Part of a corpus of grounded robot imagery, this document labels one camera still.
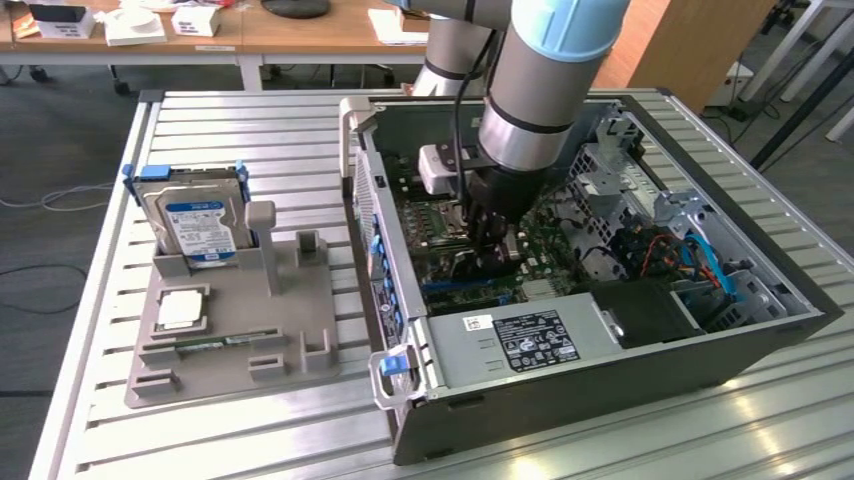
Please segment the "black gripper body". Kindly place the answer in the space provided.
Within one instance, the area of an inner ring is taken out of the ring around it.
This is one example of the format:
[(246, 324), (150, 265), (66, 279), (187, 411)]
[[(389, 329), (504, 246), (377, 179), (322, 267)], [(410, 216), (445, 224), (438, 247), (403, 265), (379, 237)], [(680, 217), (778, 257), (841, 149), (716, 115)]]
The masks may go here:
[(470, 216), (497, 215), (506, 223), (518, 223), (540, 198), (545, 182), (545, 170), (517, 172), (504, 167), (476, 170), (468, 187)]

